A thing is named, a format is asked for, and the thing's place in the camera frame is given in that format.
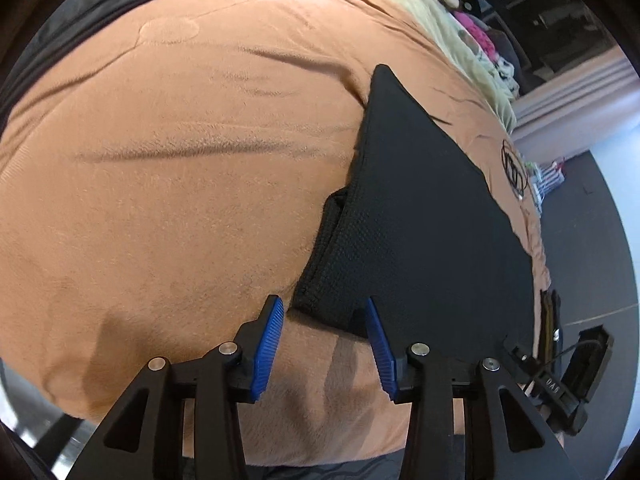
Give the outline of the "black knit garment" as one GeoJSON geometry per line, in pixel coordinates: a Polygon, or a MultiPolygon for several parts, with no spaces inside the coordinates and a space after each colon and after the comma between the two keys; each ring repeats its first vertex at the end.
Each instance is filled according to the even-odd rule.
{"type": "Polygon", "coordinates": [[[480,168],[385,65],[292,305],[363,336],[368,302],[409,342],[463,361],[534,345],[530,255],[480,168]]]}

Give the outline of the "folded black clothes stack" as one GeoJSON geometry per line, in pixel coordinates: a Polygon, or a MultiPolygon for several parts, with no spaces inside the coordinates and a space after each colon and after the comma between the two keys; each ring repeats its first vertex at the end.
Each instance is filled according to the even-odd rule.
{"type": "Polygon", "coordinates": [[[153,0],[65,0],[38,29],[1,85],[1,125],[50,68],[124,14],[153,0]]]}

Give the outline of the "orange bed blanket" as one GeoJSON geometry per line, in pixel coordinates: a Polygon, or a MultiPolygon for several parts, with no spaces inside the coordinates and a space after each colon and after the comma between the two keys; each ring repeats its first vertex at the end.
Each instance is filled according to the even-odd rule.
{"type": "Polygon", "coordinates": [[[392,0],[153,0],[57,62],[1,137],[1,356],[99,422],[156,356],[229,340],[267,296],[288,316],[247,461],[316,466],[400,450],[367,341],[292,300],[344,188],[380,66],[484,174],[550,284],[537,208],[484,96],[392,0]]]}

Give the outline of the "white storage shelf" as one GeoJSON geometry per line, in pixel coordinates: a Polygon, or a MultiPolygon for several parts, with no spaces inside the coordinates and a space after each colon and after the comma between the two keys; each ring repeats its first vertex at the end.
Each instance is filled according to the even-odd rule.
{"type": "Polygon", "coordinates": [[[538,165],[536,162],[525,164],[534,203],[540,216],[544,199],[565,181],[563,167],[563,159],[545,165],[538,165]]]}

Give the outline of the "pink curtain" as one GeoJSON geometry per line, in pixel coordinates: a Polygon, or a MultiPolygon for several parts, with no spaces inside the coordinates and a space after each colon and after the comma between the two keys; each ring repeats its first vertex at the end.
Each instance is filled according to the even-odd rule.
{"type": "Polygon", "coordinates": [[[612,47],[522,96],[513,110],[511,139],[525,159],[571,158],[638,127],[639,76],[612,47]]]}

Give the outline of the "white patterned bedding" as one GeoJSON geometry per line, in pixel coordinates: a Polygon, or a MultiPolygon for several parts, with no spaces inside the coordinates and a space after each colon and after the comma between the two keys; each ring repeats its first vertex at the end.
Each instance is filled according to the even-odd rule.
{"type": "Polygon", "coordinates": [[[497,81],[498,87],[506,94],[506,97],[510,101],[514,101],[520,96],[521,90],[521,85],[518,82],[518,71],[520,70],[520,62],[518,62],[518,56],[515,54],[511,41],[504,32],[498,29],[494,29],[489,25],[487,26],[488,36],[495,44],[496,49],[499,52],[498,61],[495,63],[491,62],[482,48],[477,44],[474,38],[465,30],[462,25],[462,31],[459,32],[459,35],[464,43],[473,52],[473,55],[475,56],[477,61],[480,62],[484,69],[488,71],[488,74],[492,78],[494,78],[495,81],[497,81]]]}

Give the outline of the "cream beige blanket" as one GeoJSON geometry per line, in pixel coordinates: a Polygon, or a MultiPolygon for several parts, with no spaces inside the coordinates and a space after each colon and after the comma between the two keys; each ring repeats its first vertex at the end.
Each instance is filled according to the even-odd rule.
{"type": "Polygon", "coordinates": [[[461,10],[449,9],[439,0],[392,1],[399,4],[422,26],[427,36],[444,52],[449,61],[480,90],[506,131],[512,132],[516,126],[513,101],[506,97],[498,87],[497,81],[488,74],[461,39],[459,32],[462,31],[462,27],[454,18],[454,11],[461,10]]]}

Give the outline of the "pink garment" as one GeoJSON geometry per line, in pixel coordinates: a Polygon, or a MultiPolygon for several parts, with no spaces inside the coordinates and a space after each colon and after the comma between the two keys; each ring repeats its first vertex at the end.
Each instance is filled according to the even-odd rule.
{"type": "Polygon", "coordinates": [[[474,40],[482,48],[491,62],[497,62],[499,52],[497,51],[495,44],[488,36],[488,26],[475,16],[461,11],[454,11],[454,17],[474,38],[474,40]]]}

